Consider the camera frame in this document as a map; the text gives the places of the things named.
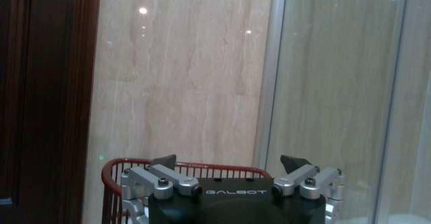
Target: wall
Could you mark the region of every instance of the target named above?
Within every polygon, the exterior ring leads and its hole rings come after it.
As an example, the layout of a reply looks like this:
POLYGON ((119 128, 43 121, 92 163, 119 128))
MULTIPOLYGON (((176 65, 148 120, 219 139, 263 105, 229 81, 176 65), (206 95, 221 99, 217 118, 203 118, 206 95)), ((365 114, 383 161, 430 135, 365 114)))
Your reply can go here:
POLYGON ((84 223, 110 159, 251 165, 270 1, 102 0, 84 223))
POLYGON ((350 223, 374 216, 402 5, 286 0, 267 169, 282 154, 342 168, 350 223))

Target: silver metal clamp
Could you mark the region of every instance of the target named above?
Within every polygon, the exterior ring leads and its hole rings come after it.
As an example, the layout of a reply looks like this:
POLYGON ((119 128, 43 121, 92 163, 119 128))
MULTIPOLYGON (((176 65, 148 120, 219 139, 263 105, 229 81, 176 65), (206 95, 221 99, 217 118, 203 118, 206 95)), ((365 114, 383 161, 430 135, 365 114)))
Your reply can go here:
POLYGON ((345 201, 345 175, 341 169, 327 167, 314 177, 309 177, 301 184, 301 195, 307 199, 326 197, 326 224, 338 220, 345 201))
POLYGON ((202 194, 202 186, 198 178, 183 176, 162 164, 151 166, 150 172, 159 177, 167 178, 174 183, 174 187, 178 189, 180 195, 198 196, 202 194))
POLYGON ((302 181, 317 175, 319 168, 310 164, 303 165, 299 169, 291 172, 287 176, 274 179, 273 194, 277 197, 290 196, 295 192, 295 187, 302 181))
POLYGON ((148 224, 146 208, 140 197, 152 194, 156 199, 166 200, 172 197, 174 184, 166 178, 159 178, 140 167, 126 169, 122 174, 122 205, 130 213, 134 224, 148 224))

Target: red wire basket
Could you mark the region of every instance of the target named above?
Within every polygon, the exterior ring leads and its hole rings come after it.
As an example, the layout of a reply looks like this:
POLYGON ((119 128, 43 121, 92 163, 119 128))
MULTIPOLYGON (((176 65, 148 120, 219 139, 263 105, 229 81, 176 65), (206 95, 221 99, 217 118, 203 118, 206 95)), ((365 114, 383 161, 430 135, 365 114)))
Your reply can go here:
MULTIPOLYGON (((118 158, 108 161, 102 170, 104 184, 102 223, 128 223, 128 214, 122 208, 120 178, 123 170, 134 166, 147 167, 151 160, 118 158)), ((267 171, 242 166, 178 162, 175 171, 197 178, 271 178, 267 171)))

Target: screw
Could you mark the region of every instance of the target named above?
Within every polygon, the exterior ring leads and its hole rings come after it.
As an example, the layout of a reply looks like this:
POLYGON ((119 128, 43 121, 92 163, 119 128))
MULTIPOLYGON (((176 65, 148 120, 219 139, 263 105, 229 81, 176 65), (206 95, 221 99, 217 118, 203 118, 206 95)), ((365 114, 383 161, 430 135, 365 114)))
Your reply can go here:
POLYGON ((195 186, 195 188, 191 190, 191 195, 194 197, 199 196, 202 194, 202 186, 195 186))
POLYGON ((311 185, 311 186, 317 185, 317 180, 314 177, 309 177, 305 182, 306 182, 306 185, 311 185))
POLYGON ((283 190, 278 185, 273 186, 271 193, 273 193, 273 196, 275 197, 275 199, 279 199, 283 196, 283 190))
POLYGON ((170 183, 170 181, 167 180, 167 178, 159 178, 159 186, 167 186, 170 183))

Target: glass door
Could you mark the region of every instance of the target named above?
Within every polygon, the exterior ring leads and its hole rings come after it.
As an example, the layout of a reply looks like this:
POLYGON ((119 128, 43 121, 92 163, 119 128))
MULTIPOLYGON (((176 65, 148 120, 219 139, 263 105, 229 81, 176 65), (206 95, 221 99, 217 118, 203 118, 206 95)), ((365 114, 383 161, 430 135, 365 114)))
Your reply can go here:
POLYGON ((342 168, 341 223, 431 220, 430 1, 285 1, 266 168, 342 168))

